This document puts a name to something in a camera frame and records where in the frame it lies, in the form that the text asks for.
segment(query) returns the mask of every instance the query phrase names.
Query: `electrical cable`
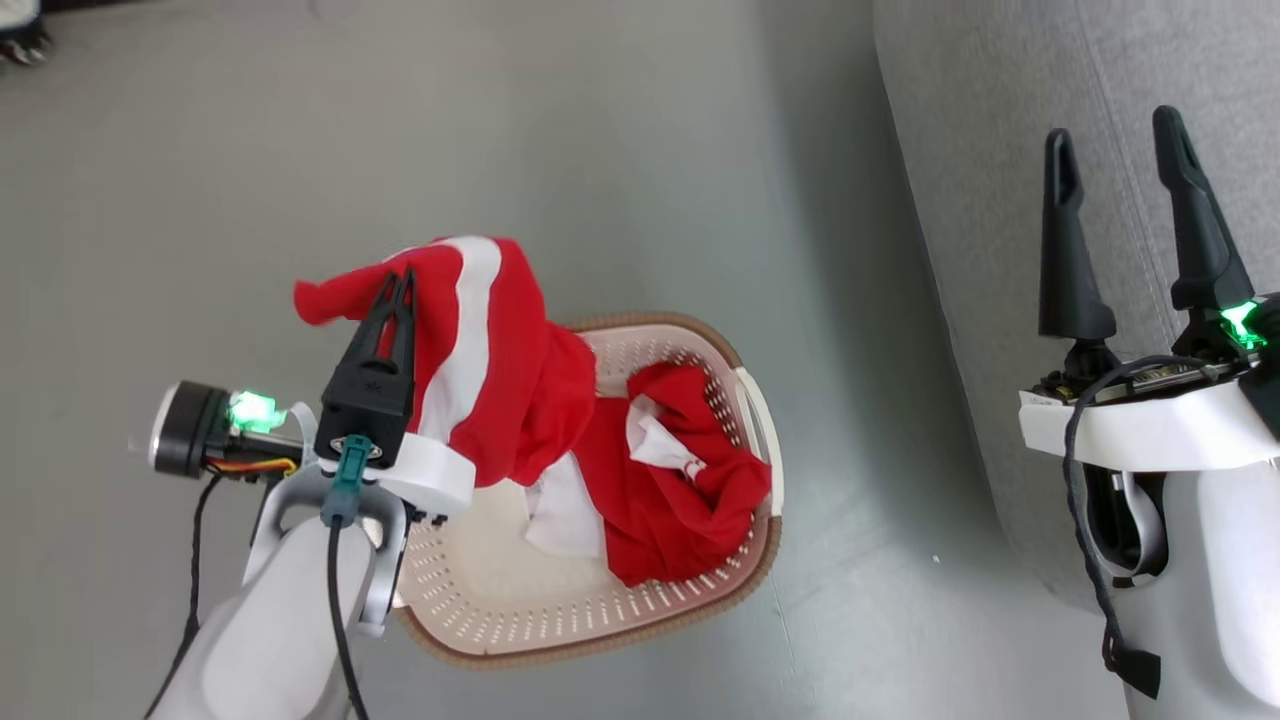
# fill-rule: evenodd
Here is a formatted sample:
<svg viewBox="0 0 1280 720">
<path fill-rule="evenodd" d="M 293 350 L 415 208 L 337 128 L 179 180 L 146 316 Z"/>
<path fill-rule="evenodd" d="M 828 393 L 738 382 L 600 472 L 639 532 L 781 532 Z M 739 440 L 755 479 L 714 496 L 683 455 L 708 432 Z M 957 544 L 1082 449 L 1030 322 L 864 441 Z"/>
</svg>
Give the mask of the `electrical cable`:
<svg viewBox="0 0 1280 720">
<path fill-rule="evenodd" d="M 1140 360 L 1125 363 L 1103 374 L 1097 382 L 1089 386 L 1088 389 L 1080 393 L 1080 396 L 1075 400 L 1075 409 L 1071 411 L 1071 419 L 1066 423 L 1066 433 L 1062 438 L 1062 478 L 1066 482 L 1068 510 L 1071 512 L 1071 523 L 1075 524 L 1075 543 L 1080 547 L 1080 552 L 1084 555 L 1084 571 L 1089 577 L 1089 583 L 1093 584 L 1093 594 L 1098 602 L 1098 607 L 1102 610 L 1102 616 L 1106 619 L 1106 632 L 1102 635 L 1102 660 L 1106 664 L 1107 670 L 1120 674 L 1121 676 L 1124 676 L 1124 673 L 1117 670 L 1117 657 L 1129 651 L 1124 643 L 1124 634 L 1120 630 L 1120 620 L 1116 616 L 1115 605 L 1111 602 L 1111 594 L 1107 592 L 1107 584 L 1102 577 L 1102 568 L 1098 564 L 1097 557 L 1094 557 L 1091 551 L 1089 543 L 1084 537 L 1084 523 L 1080 520 L 1080 509 L 1078 507 L 1075 495 L 1075 482 L 1071 479 L 1071 469 L 1075 465 L 1075 437 L 1080 429 L 1080 420 L 1084 418 L 1084 409 L 1093 402 L 1093 398 L 1097 397 L 1100 392 L 1123 377 L 1132 375 L 1148 368 L 1161 368 L 1165 365 L 1185 365 L 1190 368 L 1199 368 L 1202 372 L 1207 373 L 1207 363 L 1196 357 L 1180 355 L 1151 355 Z M 1216 375 L 1210 375 L 1210 379 L 1216 379 Z M 1143 692 L 1155 697 L 1153 693 L 1158 691 L 1158 659 L 1155 659 L 1155 656 L 1151 657 L 1157 662 L 1155 687 L 1148 688 L 1149 692 Z M 1142 680 L 1125 678 L 1125 682 L 1137 687 L 1135 683 L 1140 683 Z"/>
<path fill-rule="evenodd" d="M 333 620 L 333 639 L 338 643 L 338 662 L 342 665 L 342 676 L 347 682 L 351 707 L 356 711 L 358 720 L 369 720 L 369 712 L 365 710 L 365 700 L 360 697 L 356 669 L 351 664 L 351 648 L 347 646 L 347 623 L 342 619 L 342 606 L 338 602 L 338 538 L 342 534 L 342 523 L 343 519 L 338 515 L 333 519 L 333 525 L 329 529 L 329 618 Z"/>
<path fill-rule="evenodd" d="M 256 475 L 260 473 L 280 470 L 284 477 L 289 477 L 298 470 L 298 464 L 288 457 L 276 457 L 274 460 L 264 460 L 261 462 L 228 462 L 225 460 L 212 460 L 209 462 L 209 466 L 224 475 Z"/>
<path fill-rule="evenodd" d="M 169 689 L 169 683 L 173 680 L 174 673 L 178 671 L 178 665 L 187 656 L 192 641 L 196 639 L 196 633 L 200 632 L 200 534 L 205 516 L 205 503 L 209 502 L 209 495 L 214 492 L 214 488 L 221 479 L 223 474 L 215 469 L 214 475 L 209 479 L 209 484 L 205 486 L 205 489 L 200 491 L 200 500 L 196 502 L 196 516 L 192 521 L 195 529 L 191 538 L 191 598 L 187 607 L 187 623 L 182 629 L 182 642 L 178 644 L 178 652 L 174 653 L 173 662 L 169 665 L 169 674 L 165 675 L 164 684 L 160 685 L 160 692 L 156 693 L 156 697 L 151 701 L 151 706 L 147 707 L 147 714 L 142 716 L 143 720 L 151 717 L 151 714 L 155 712 L 160 698 Z"/>
</svg>

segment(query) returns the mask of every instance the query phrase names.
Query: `laundry basket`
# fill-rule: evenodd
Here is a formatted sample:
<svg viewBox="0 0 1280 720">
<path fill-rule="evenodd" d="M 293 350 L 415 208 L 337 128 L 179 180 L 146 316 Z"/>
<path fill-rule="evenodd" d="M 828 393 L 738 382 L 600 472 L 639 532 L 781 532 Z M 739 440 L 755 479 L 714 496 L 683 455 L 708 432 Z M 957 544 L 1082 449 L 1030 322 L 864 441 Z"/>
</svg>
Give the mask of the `laundry basket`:
<svg viewBox="0 0 1280 720">
<path fill-rule="evenodd" d="M 626 396 L 655 363 L 707 372 L 707 400 L 733 445 L 772 468 L 772 492 L 719 569 L 681 583 L 627 588 L 603 559 L 543 555 L 524 539 L 527 506 L 512 483 L 476 491 L 442 528 L 410 532 L 394 611 L 428 652 L 472 669 L 535 665 L 618 648 L 723 612 L 764 580 L 782 537 L 782 456 L 764 397 L 733 348 L 676 314 L 634 314 L 571 325 L 596 359 L 596 392 Z"/>
</svg>

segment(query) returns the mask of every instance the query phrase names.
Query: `gray fabric sofa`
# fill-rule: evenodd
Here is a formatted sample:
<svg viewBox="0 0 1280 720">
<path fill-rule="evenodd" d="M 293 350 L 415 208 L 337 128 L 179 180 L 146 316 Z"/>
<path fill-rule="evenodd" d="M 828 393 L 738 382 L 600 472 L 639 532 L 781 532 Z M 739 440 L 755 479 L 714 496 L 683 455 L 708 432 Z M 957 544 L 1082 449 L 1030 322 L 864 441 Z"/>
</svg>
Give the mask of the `gray fabric sofa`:
<svg viewBox="0 0 1280 720">
<path fill-rule="evenodd" d="M 1187 123 L 1258 292 L 1280 290 L 1280 3 L 877 0 L 876 46 L 1001 523 L 1043 582 L 1093 609 L 1060 466 L 1023 447 L 1019 388 L 1059 366 L 1037 338 L 1044 136 L 1075 140 L 1082 209 L 1121 360 L 1185 319 L 1151 114 Z"/>
</svg>

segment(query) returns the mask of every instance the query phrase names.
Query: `teal connector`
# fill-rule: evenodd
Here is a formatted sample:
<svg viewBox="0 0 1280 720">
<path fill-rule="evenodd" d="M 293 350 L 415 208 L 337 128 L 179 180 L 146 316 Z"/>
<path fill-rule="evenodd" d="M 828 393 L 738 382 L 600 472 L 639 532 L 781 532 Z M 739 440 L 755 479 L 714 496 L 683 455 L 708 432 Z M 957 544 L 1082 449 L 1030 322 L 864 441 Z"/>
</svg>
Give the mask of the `teal connector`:
<svg viewBox="0 0 1280 720">
<path fill-rule="evenodd" d="M 326 528 L 338 521 L 343 528 L 356 521 L 360 512 L 360 488 L 364 484 L 365 465 L 374 451 L 374 441 L 365 436 L 347 436 L 338 457 L 338 474 L 324 498 L 320 519 Z"/>
</svg>

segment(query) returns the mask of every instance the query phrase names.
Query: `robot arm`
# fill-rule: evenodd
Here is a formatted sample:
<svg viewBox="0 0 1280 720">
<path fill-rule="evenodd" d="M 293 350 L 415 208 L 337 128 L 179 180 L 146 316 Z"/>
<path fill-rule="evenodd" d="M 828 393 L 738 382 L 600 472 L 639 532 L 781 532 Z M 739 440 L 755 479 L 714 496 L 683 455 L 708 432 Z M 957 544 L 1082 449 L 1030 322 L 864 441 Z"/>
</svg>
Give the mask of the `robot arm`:
<svg viewBox="0 0 1280 720">
<path fill-rule="evenodd" d="M 1189 324 L 1121 366 L 1075 217 L 1066 131 L 1046 149 L 1041 334 L 1075 340 L 1021 393 L 1027 446 L 1064 456 L 1107 616 L 1103 659 L 1138 720 L 1280 719 L 1280 300 L 1260 302 L 1181 118 L 1153 119 Z"/>
<path fill-rule="evenodd" d="M 285 414 L 252 393 L 183 382 L 165 395 L 150 450 L 157 471 L 198 478 L 273 460 L 301 469 L 265 474 L 243 587 L 179 650 L 150 716 L 346 717 L 348 689 L 358 698 L 347 633 L 381 634 L 411 523 L 443 523 L 470 506 L 475 487 L 467 459 L 407 432 L 412 283 L 388 275 L 325 388 L 315 437 L 274 434 Z M 315 515 L 285 529 L 298 509 Z"/>
</svg>

